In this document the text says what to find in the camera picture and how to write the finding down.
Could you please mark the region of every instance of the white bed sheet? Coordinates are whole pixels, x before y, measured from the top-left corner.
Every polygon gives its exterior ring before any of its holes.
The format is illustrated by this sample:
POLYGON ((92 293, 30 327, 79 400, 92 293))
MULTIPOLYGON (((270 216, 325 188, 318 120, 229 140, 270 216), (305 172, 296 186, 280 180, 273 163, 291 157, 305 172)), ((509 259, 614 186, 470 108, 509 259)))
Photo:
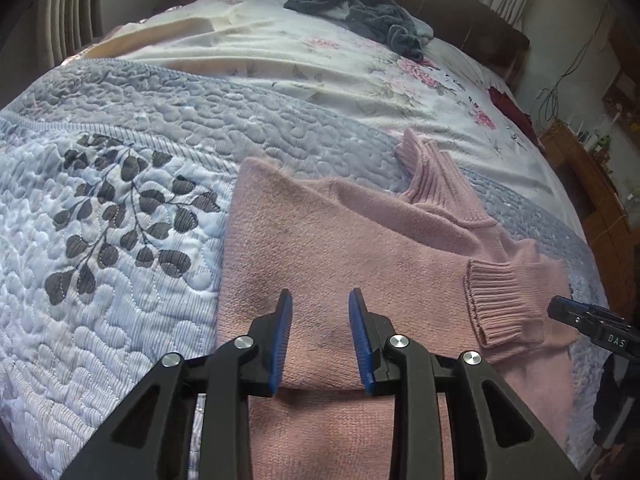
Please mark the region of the white bed sheet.
POLYGON ((440 40, 426 45, 423 63, 414 63, 327 20, 284 9, 285 1, 199 0, 129 23, 84 57, 273 89, 397 137, 412 128, 458 165, 529 198, 584 239, 555 173, 492 104, 489 86, 508 92, 497 75, 440 40))

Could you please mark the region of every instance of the cable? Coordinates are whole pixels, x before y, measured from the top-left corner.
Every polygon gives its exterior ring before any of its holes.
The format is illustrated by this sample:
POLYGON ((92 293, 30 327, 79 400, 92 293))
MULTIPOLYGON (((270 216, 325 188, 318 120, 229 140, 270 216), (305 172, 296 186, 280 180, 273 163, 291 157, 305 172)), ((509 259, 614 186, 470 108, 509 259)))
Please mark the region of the cable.
POLYGON ((578 70, 578 67, 582 64, 584 57, 587 55, 587 51, 591 46, 591 43, 593 43, 593 39, 596 37, 596 34, 600 29, 600 25, 602 24, 602 20, 608 8, 609 8, 609 5, 605 2, 602 12, 600 12, 600 15, 598 17, 598 21, 596 22, 596 26, 593 29, 593 32, 591 33, 589 39, 584 43, 584 45, 575 55, 574 60, 572 60, 569 67, 558 78, 558 80, 556 81, 556 84, 553 85, 553 87, 551 88, 543 88, 538 94, 536 101, 540 99, 546 92, 546 96, 544 97, 544 99, 542 99, 542 102, 540 103, 540 107, 538 108, 538 124, 540 125, 540 127, 543 126, 542 120, 540 118, 540 114, 542 113, 543 108, 544 108, 546 123, 548 123, 551 120, 555 121, 558 118, 558 115, 560 113, 560 99, 558 97, 558 87, 564 78, 569 77, 572 73, 578 70))

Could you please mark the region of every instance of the sweater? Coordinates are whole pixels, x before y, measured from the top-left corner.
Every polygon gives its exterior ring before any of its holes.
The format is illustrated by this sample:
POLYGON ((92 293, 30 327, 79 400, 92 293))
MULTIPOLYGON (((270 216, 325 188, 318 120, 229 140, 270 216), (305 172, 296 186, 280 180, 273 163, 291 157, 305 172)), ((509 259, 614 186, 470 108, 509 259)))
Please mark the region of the sweater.
MULTIPOLYGON (((397 155, 412 174, 393 196, 341 178, 298 182, 243 161, 225 235, 219 342, 246 333, 288 288, 294 312, 276 399, 251 399, 257 480, 386 479, 394 400, 367 398, 348 295, 433 353, 479 351, 564 443, 577 332, 546 316, 567 295, 562 262, 511 240, 435 143, 411 131, 397 155)), ((441 413, 446 412, 441 398, 441 413)), ((441 416, 448 478, 452 453, 441 416)))

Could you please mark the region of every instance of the wooden nightstand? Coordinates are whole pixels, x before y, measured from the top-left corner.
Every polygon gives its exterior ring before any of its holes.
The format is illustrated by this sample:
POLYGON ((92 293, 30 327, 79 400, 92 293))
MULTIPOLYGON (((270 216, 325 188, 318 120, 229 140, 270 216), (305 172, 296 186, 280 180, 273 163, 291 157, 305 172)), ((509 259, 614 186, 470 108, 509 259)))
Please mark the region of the wooden nightstand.
POLYGON ((634 238, 613 186, 564 123, 554 123, 541 140, 546 160, 578 213, 609 307, 631 319, 636 298, 634 238))

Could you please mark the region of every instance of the dark gray blanket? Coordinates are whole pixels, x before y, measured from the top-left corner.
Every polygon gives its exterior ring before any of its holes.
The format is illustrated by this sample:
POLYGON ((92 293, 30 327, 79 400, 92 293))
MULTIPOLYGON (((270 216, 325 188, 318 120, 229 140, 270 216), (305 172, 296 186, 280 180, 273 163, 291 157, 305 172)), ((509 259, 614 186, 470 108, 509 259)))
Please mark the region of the dark gray blanket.
POLYGON ((412 61, 422 61, 414 20, 393 0, 287 0, 284 8, 342 20, 356 34, 386 44, 396 54, 412 61), (348 6, 344 18, 332 12, 343 4, 348 6))

